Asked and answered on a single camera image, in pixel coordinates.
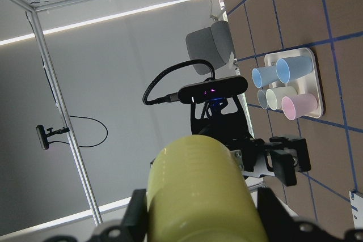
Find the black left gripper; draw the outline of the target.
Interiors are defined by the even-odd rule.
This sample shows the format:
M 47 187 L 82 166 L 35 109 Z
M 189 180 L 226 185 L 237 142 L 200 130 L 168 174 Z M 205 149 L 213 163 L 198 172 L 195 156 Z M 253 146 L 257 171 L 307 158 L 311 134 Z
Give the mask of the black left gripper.
M 196 103 L 191 104 L 191 133 L 214 138 L 231 152 L 245 178 L 275 176 L 285 186 L 297 185 L 293 157 L 283 150 L 270 152 L 272 167 L 268 164 L 269 144 L 261 138 L 254 138 L 248 129 L 245 112 L 237 96 L 232 97 L 236 112 L 223 114 L 228 106 L 225 98 L 204 103 L 202 115 L 196 118 Z M 150 162 L 152 169 L 156 158 Z

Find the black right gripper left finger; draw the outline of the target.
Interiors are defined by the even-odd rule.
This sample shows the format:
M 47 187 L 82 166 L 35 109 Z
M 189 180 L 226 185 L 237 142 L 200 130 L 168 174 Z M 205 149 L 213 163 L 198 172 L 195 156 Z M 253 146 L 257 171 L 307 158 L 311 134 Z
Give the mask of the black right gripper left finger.
M 121 241 L 144 241 L 148 228 L 146 189 L 133 191 L 120 228 Z

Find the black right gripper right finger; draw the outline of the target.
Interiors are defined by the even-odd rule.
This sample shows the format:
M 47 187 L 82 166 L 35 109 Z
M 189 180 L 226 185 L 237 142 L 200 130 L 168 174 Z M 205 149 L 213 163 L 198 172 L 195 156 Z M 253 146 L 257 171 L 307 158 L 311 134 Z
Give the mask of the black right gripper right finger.
M 295 220 L 270 188 L 258 189 L 257 210 L 268 241 L 294 241 Z

